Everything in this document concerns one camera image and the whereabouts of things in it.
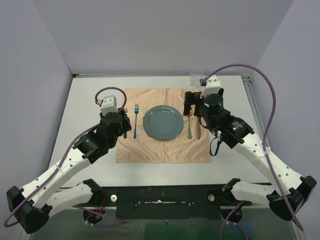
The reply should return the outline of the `clear drinking glass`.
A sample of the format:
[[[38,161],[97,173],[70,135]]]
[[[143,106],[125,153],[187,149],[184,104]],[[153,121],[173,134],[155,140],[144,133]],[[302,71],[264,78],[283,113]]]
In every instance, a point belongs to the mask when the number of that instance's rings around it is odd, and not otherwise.
[[[201,88],[201,79],[205,77],[205,73],[202,70],[192,70],[190,72],[190,86],[192,88]]]

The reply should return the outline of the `teal round plate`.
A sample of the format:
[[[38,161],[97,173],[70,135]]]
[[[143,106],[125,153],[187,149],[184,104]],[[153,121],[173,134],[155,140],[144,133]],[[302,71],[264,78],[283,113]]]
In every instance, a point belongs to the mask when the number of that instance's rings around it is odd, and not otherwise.
[[[158,141],[170,141],[183,130],[181,113],[169,105],[150,108],[143,117],[143,128],[148,136]]]

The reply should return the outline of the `peach satin cloth napkin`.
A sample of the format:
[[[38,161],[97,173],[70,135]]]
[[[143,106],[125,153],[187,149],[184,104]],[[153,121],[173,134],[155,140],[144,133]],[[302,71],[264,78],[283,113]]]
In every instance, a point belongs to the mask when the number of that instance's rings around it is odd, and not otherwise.
[[[126,108],[132,130],[120,137],[116,146],[117,163],[210,163],[210,133],[202,128],[197,138],[197,117],[190,118],[192,139],[188,139],[188,118],[183,117],[182,132],[172,140],[156,140],[145,132],[143,118],[155,106],[167,105],[184,110],[186,88],[126,88]],[[135,104],[139,105],[134,139]]]

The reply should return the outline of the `blue fork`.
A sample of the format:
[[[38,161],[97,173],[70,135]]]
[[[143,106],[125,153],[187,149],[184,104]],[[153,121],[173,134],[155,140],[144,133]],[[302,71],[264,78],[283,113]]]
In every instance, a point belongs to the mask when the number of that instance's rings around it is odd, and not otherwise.
[[[134,132],[133,132],[133,138],[136,139],[137,138],[137,120],[138,120],[138,114],[139,114],[139,110],[140,110],[140,107],[139,107],[139,104],[136,103],[134,105],[134,114],[135,114],[135,121],[134,121]]]

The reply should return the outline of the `iridescent gold spoon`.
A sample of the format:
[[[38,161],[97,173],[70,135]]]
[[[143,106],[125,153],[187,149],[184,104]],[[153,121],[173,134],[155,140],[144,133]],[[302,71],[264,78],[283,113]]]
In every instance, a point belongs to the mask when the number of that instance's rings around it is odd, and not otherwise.
[[[192,130],[191,130],[191,117],[193,116],[193,110],[190,109],[189,110],[189,113],[187,115],[187,118],[188,118],[188,133],[187,133],[187,138],[189,140],[191,140],[193,138],[193,135],[192,135]]]

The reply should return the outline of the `copper table knife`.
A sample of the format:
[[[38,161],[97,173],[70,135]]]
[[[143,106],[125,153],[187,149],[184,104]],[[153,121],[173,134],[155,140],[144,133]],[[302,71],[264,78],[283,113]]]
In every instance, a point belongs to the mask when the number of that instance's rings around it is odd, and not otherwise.
[[[201,119],[200,117],[197,118],[196,121],[196,134],[197,134],[197,139],[199,140],[201,138]]]

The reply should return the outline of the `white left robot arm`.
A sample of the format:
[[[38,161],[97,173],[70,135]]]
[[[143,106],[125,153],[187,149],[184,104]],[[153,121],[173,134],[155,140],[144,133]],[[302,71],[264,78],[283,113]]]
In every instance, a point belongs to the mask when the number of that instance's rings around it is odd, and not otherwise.
[[[78,204],[95,206],[102,199],[101,187],[92,179],[68,190],[59,188],[81,170],[94,164],[132,129],[122,108],[101,114],[99,124],[85,130],[68,146],[62,159],[22,187],[6,192],[8,208],[27,234],[41,229],[55,214]]]

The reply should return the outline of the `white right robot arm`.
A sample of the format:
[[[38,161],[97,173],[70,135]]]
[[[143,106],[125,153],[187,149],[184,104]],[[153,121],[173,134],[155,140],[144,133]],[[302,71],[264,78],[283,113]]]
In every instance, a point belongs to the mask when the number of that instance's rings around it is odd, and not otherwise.
[[[185,116],[195,108],[195,116],[204,119],[204,128],[215,136],[217,144],[225,143],[241,154],[270,183],[262,185],[233,178],[222,188],[223,200],[230,205],[247,201],[269,206],[281,219],[292,221],[293,214],[309,199],[317,185],[316,180],[312,176],[302,176],[281,161],[270,148],[263,147],[253,128],[224,108],[222,89],[205,97],[200,92],[187,91],[183,104]]]

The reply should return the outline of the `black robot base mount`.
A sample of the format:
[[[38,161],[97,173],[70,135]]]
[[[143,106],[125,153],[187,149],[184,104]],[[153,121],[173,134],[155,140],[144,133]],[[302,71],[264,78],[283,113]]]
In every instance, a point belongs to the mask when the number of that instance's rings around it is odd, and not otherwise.
[[[222,208],[239,201],[222,184],[103,187],[81,207],[115,209],[121,220],[219,220]]]

